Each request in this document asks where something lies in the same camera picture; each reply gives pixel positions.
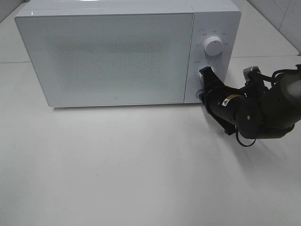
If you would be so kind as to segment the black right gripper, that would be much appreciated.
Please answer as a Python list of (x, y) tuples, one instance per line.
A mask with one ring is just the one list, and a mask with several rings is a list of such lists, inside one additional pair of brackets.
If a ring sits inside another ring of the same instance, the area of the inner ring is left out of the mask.
[(213, 69), (206, 66), (199, 70), (205, 93), (199, 94), (199, 99), (212, 116), (218, 117), (235, 125), (235, 112), (240, 101), (246, 96), (240, 90), (225, 86)]

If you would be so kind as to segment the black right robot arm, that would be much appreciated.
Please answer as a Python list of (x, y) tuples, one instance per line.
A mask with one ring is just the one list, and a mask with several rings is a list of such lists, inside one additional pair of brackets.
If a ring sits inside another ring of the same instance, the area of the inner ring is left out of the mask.
[(226, 86), (207, 66), (200, 69), (206, 111), (228, 135), (246, 139), (281, 138), (301, 119), (301, 66), (263, 75), (257, 66), (244, 69), (245, 85)]

